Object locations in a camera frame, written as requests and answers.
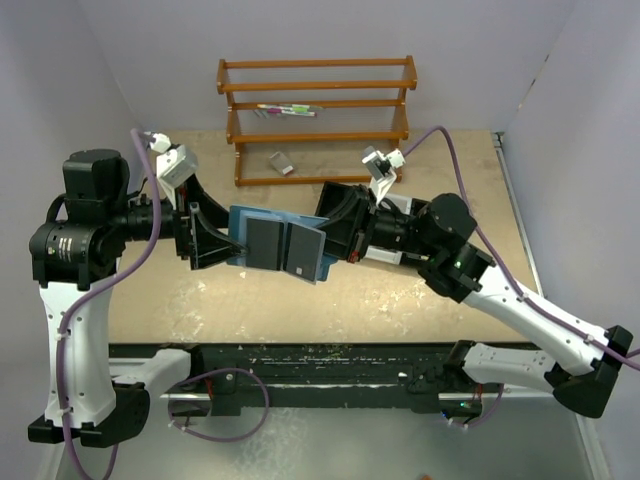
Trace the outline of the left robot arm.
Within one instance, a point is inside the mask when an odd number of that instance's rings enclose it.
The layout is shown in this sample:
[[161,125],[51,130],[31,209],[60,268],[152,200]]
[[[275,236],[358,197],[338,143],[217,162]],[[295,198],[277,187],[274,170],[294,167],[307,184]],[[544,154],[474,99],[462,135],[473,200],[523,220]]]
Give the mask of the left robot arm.
[[196,156],[171,145],[156,159],[162,200],[127,190],[129,167],[112,149],[85,150],[63,164],[65,191],[51,204],[29,250],[48,324],[50,393],[29,425],[37,443],[78,440],[107,448],[143,430],[153,400],[206,378],[199,346],[168,344],[125,374],[109,367],[108,317],[118,264],[131,241],[172,239],[194,270],[239,256],[228,211],[196,178]]

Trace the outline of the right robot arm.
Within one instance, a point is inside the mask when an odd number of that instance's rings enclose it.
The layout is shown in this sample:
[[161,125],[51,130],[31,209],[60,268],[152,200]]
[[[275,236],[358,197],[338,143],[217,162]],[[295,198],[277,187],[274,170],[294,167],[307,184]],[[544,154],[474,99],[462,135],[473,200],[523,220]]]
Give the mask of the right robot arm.
[[329,255],[356,263],[371,247],[400,252],[435,294],[493,317],[534,344],[527,350],[456,342],[444,363],[452,389],[518,385],[550,393],[584,417],[603,415],[632,334],[590,324],[506,273],[496,255],[470,243],[477,223],[459,195],[440,194],[404,213],[387,199],[377,201],[367,187],[327,182],[316,214],[325,220],[320,228]]

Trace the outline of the blue card holder wallet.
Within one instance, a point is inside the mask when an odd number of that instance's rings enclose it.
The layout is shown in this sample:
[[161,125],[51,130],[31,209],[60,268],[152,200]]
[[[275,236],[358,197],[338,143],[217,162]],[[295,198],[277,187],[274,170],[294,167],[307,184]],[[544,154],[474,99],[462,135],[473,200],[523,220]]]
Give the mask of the blue card holder wallet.
[[325,252],[325,217],[233,205],[228,235],[244,248],[230,266],[283,272],[310,284],[324,282],[337,262]]

